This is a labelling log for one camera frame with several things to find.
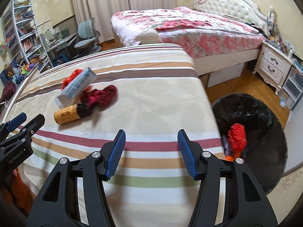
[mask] bed frame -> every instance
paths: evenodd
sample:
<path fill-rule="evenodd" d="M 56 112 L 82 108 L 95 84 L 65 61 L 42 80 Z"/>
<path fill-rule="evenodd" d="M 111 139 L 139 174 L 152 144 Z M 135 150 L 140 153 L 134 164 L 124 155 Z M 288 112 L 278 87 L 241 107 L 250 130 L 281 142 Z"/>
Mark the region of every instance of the bed frame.
<path fill-rule="evenodd" d="M 259 11 L 258 5 L 252 0 L 194 0 L 195 9 L 204 13 L 214 13 L 240 22 L 254 23 L 261 27 L 267 35 L 268 20 L 273 22 L 275 11 L 270 7 L 269 17 Z M 119 37 L 115 35 L 115 42 L 122 46 Z M 258 58 L 260 49 L 240 51 L 228 54 L 210 55 L 194 59 L 195 69 L 199 76 L 224 69 Z"/>

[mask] silver screw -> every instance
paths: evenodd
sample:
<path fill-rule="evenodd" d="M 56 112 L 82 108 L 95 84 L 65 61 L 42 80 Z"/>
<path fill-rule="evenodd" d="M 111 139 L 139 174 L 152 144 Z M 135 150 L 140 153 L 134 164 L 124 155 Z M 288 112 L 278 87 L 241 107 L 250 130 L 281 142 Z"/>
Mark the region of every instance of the silver screw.
<path fill-rule="evenodd" d="M 209 153 L 209 152 L 207 152 L 207 151 L 205 151 L 205 152 L 202 153 L 202 155 L 203 155 L 204 157 L 206 157 L 206 158 L 209 158 L 212 154 Z"/>
<path fill-rule="evenodd" d="M 241 159 L 241 158 L 236 158 L 236 162 L 238 163 L 238 164 L 243 164 L 243 160 Z"/>
<path fill-rule="evenodd" d="M 65 164 L 67 162 L 67 158 L 62 158 L 61 160 L 60 160 L 60 164 Z"/>
<path fill-rule="evenodd" d="M 94 158 L 98 158 L 98 157 L 100 157 L 100 153 L 99 152 L 94 152 L 94 153 L 92 153 L 91 154 Z"/>

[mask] drawer handle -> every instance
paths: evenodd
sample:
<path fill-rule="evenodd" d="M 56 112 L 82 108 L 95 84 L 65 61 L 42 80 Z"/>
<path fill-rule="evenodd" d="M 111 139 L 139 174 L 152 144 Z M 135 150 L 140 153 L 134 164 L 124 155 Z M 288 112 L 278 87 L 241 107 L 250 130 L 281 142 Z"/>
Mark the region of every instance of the drawer handle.
<path fill-rule="evenodd" d="M 275 69 L 271 70 L 271 69 L 269 68 L 269 66 L 268 66 L 268 69 L 269 69 L 271 72 L 275 72 Z"/>
<path fill-rule="evenodd" d="M 271 58 L 271 60 L 274 60 L 274 61 L 276 62 L 276 64 L 278 64 L 278 61 L 277 61 L 276 59 L 274 59 L 274 58 Z"/>

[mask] black trash bin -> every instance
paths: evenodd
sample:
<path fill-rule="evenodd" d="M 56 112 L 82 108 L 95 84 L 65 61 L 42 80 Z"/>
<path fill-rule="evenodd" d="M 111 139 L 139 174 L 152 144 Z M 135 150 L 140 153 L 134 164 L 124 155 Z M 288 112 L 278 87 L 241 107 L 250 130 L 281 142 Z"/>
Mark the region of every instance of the black trash bin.
<path fill-rule="evenodd" d="M 244 125 L 247 145 L 242 157 L 266 194 L 278 184 L 285 169 L 287 144 L 282 126 L 264 102 L 247 94 L 216 100 L 212 109 L 221 135 L 234 123 Z"/>

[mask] ribbed blue pad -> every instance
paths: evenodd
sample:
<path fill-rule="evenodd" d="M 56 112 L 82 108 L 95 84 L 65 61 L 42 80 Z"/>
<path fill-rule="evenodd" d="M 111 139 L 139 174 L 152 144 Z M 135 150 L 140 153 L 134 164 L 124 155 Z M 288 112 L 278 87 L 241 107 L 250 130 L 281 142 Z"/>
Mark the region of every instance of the ribbed blue pad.
<path fill-rule="evenodd" d="M 122 131 L 108 159 L 107 170 L 105 172 L 105 176 L 108 180 L 116 173 L 125 146 L 125 141 L 126 135 L 125 132 Z"/>
<path fill-rule="evenodd" d="M 15 117 L 12 121 L 9 122 L 6 130 L 8 132 L 13 132 L 26 121 L 26 118 L 27 118 L 27 116 L 25 113 L 19 114 L 17 117 Z"/>
<path fill-rule="evenodd" d="M 196 170 L 196 160 L 194 159 L 194 156 L 181 130 L 178 132 L 178 145 L 187 169 L 187 173 L 192 176 L 193 179 L 196 179 L 198 176 Z"/>

